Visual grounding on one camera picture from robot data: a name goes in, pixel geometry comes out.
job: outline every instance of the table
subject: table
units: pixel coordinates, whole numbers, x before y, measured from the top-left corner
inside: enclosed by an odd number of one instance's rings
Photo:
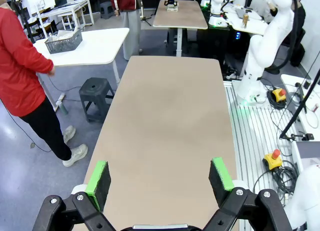
[[[153,27],[177,28],[176,56],[182,54],[182,29],[208,28],[205,17],[196,1],[178,0],[178,11],[167,11],[165,0],[160,0]]]
[[[268,24],[262,20],[262,18],[254,10],[249,12],[249,20],[246,24],[246,28],[242,27],[242,19],[238,17],[235,9],[240,9],[239,5],[226,5],[223,10],[227,16],[227,22],[233,27],[233,29],[241,32],[251,33],[255,35],[264,35]]]
[[[90,18],[91,18],[91,23],[90,24],[88,23],[88,25],[95,24],[94,17],[92,15],[90,0],[75,0],[69,4],[72,4],[72,5],[53,9],[49,12],[40,14],[40,16],[41,16],[41,18],[48,18],[48,17],[57,16],[57,15],[61,15],[61,14],[72,15],[72,19],[74,20],[75,28],[79,28],[79,24],[77,23],[78,18],[77,18],[76,12],[78,10],[82,9],[84,6],[88,5],[88,10],[89,10]],[[82,20],[85,25],[85,17],[84,17],[83,12],[81,13],[81,15],[82,15]]]
[[[218,208],[208,179],[214,157],[222,157],[236,179],[219,62],[133,56],[102,126],[84,183],[97,161],[108,161],[111,185],[104,215],[116,230],[134,224],[187,223],[204,228]],[[86,228],[76,225],[73,230]]]
[[[53,61],[56,67],[78,66],[78,65],[106,65],[112,63],[116,85],[120,83],[116,55],[123,44],[129,28],[110,28],[82,32],[82,42],[74,51],[50,54],[45,44],[46,38],[40,39],[33,44],[39,53],[47,59]],[[48,89],[40,80],[48,99],[57,110],[57,105],[53,101]]]
[[[303,84],[304,78],[282,74],[281,80],[283,81],[283,84],[288,92],[296,92],[297,88],[295,87],[295,84],[296,83]],[[302,87],[302,89],[303,89],[304,95],[306,95],[308,89],[305,89],[304,87]],[[311,110],[315,104],[320,105],[320,97],[318,95],[320,96],[320,85],[317,84],[314,87],[314,90],[311,93],[310,97],[306,101],[306,106],[308,109]],[[313,134],[314,141],[320,141],[320,125],[319,127],[314,128],[317,126],[317,123],[319,123],[320,121],[320,110],[317,109],[317,111],[313,113],[308,109],[307,109],[307,113],[305,113],[305,111],[302,110],[299,114],[302,127],[304,128],[304,131],[306,133]]]

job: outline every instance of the person in gray pants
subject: person in gray pants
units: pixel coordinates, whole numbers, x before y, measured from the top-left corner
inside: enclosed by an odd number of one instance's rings
[[[114,14],[122,17],[123,27],[130,29],[123,42],[123,56],[128,61],[131,56],[139,55],[141,0],[111,0],[111,3]]]

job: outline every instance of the basket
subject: basket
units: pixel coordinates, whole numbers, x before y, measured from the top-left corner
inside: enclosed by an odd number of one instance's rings
[[[82,34],[81,29],[73,34],[71,38],[66,38],[62,40],[52,41],[49,40],[45,41],[45,45],[49,50],[50,54],[57,54],[62,52],[68,52],[75,50],[79,44],[82,42]]]

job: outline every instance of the screw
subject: screw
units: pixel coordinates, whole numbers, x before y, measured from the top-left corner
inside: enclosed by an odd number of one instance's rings
[[[236,195],[243,195],[244,194],[244,192],[241,189],[238,189],[235,193],[236,193]]]
[[[271,194],[270,194],[268,191],[265,191],[265,192],[263,193],[263,196],[265,196],[266,198],[269,198],[270,195],[271,195]]]
[[[84,199],[84,196],[80,194],[80,195],[78,195],[78,196],[76,197],[76,199],[77,199],[77,200],[83,200],[83,199]]]

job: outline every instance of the wall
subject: wall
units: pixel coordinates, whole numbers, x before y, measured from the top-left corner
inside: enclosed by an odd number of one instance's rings
[[[306,17],[304,22],[305,36],[302,45],[305,49],[305,55],[301,62],[303,68],[308,72],[312,63],[320,51],[320,5],[319,0],[302,0],[301,1]],[[315,61],[310,76],[314,78],[320,68],[320,57]]]

